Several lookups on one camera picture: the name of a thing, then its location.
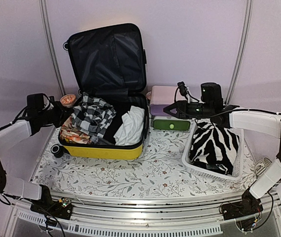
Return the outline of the zebra striped cloth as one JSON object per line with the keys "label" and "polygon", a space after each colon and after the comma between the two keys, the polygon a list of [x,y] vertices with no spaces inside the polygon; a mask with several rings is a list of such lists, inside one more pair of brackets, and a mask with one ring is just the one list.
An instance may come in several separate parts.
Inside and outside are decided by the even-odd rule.
{"label": "zebra striped cloth", "polygon": [[188,160],[193,166],[232,175],[241,136],[210,122],[199,122],[193,132]]}

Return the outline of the white plastic basket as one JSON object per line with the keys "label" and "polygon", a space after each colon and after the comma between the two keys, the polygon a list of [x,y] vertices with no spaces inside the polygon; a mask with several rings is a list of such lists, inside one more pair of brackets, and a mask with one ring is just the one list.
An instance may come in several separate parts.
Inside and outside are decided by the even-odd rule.
{"label": "white plastic basket", "polygon": [[244,131],[208,120],[193,123],[181,161],[187,172],[216,181],[239,181],[244,161]]}

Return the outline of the yellow Pikachu suitcase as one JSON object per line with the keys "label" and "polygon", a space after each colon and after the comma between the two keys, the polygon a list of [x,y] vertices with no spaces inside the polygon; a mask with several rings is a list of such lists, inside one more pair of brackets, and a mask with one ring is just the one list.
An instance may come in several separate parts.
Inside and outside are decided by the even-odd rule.
{"label": "yellow Pikachu suitcase", "polygon": [[[134,160],[143,149],[149,127],[146,97],[145,51],[137,25],[124,23],[76,33],[66,42],[72,69],[81,96],[84,94],[104,99],[116,110],[116,116],[101,142],[91,144],[67,143],[58,140],[58,149],[52,153],[68,153],[74,157]],[[145,110],[141,140],[130,146],[117,146],[114,134],[122,125],[122,116],[131,106]]]}

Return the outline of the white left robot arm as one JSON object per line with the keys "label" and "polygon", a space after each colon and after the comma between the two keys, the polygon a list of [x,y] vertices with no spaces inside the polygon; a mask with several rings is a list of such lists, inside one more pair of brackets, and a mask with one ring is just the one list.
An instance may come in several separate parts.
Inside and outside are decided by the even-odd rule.
{"label": "white left robot arm", "polygon": [[60,127],[67,114],[68,108],[53,96],[30,94],[26,106],[12,121],[0,127],[0,195],[37,200],[38,208],[45,214],[56,210],[55,202],[43,195],[44,187],[9,175],[4,164],[10,149],[37,134],[43,127]]}

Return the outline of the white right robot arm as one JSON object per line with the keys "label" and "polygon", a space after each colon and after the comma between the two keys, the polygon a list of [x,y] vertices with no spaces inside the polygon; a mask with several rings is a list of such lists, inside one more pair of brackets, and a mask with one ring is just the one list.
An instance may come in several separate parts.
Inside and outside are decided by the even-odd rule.
{"label": "white right robot arm", "polygon": [[261,150],[263,140],[268,140],[266,154],[274,155],[272,164],[249,187],[251,196],[238,203],[239,213],[249,215],[257,206],[256,199],[281,182],[281,112],[227,104],[223,100],[221,86],[215,82],[201,84],[200,99],[193,97],[182,81],[178,82],[176,93],[180,93],[183,100],[174,98],[163,109],[165,113],[178,119],[209,119],[224,128],[251,132],[259,136],[253,138],[253,142],[258,142]]}

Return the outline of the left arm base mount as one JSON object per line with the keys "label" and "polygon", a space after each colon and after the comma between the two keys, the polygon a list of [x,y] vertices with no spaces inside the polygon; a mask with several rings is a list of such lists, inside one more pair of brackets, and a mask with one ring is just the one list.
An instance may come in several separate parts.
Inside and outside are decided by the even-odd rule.
{"label": "left arm base mount", "polygon": [[32,200],[31,203],[31,211],[64,220],[70,220],[73,211],[73,204],[67,200]]}

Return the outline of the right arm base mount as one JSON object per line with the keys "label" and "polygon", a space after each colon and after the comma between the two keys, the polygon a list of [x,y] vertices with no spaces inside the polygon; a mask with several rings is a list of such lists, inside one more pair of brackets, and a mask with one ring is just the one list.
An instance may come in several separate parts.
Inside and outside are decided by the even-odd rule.
{"label": "right arm base mount", "polygon": [[243,218],[263,212],[260,198],[255,198],[250,193],[250,188],[245,190],[240,201],[223,203],[219,208],[224,220]]}

